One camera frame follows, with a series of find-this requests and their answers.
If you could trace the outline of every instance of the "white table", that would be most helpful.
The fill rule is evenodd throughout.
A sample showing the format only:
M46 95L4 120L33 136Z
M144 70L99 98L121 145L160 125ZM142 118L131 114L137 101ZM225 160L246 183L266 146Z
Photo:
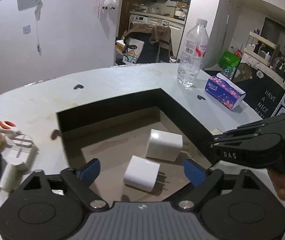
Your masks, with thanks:
M31 170L42 169L46 174L57 174L68 167L60 137L50 139L52 131L58 129L55 113L78 105L162 88L209 131L215 128L226 131L260 120L244 102L232 112L207 94L204 87L209 75L203 71L199 73L197 88L182 87L176 80L177 67L177 64L156 63L94 69L17 88L0 95L0 120L16 123L24 134L33 138L39 151ZM77 84L84 88L74 90ZM198 100L197 95L206 100ZM229 173L238 173L242 168L229 163L220 163L217 167ZM254 172L273 190L266 170ZM7 193L0 191L0 206L6 199Z

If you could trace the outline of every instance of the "bottle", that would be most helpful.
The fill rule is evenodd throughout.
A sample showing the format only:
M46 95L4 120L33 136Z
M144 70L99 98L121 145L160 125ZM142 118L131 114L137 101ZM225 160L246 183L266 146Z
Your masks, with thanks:
M232 72L233 72L233 67L228 66L226 69L221 71L221 74L225 77L227 77L229 80L232 80Z
M177 80L185 87L192 86L198 76L209 41L206 26L206 20L197 19L196 26L187 33L177 70Z

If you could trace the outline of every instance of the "chalkboard sign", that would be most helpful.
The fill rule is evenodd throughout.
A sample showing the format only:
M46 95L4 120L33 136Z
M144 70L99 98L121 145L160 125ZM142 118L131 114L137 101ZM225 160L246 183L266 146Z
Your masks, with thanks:
M271 117L285 90L266 73L240 63L233 82L246 92L244 101L263 119Z

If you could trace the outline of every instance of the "white wall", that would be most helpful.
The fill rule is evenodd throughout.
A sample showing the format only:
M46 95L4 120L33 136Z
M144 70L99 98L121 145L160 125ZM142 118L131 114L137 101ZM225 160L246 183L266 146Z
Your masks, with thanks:
M97 0L0 0L0 93L30 82L114 64L118 7L97 17ZM22 28L31 26L24 35Z
M236 49L240 49L242 47L242 51L244 51L249 37L249 32L253 32L255 28L258 28L261 33L265 23L265 18L265 15L257 11L242 7L230 46L233 46Z
M216 18L201 66L202 69L214 66L220 59L221 52L229 49L240 11L241 8L238 6L237 0L219 0ZM229 20L225 36L228 15Z
M184 49L187 32L196 25L197 18L208 21L206 29L208 35L210 36L214 25L218 4L219 0L191 0L185 30L183 32L182 41L178 52L178 58L181 56L182 50Z

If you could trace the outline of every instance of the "tissue box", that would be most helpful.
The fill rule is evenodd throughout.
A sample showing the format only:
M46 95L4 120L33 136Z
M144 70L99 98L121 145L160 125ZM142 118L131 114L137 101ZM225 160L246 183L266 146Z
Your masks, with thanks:
M205 90L230 110L239 106L246 96L243 90L220 73L208 79Z

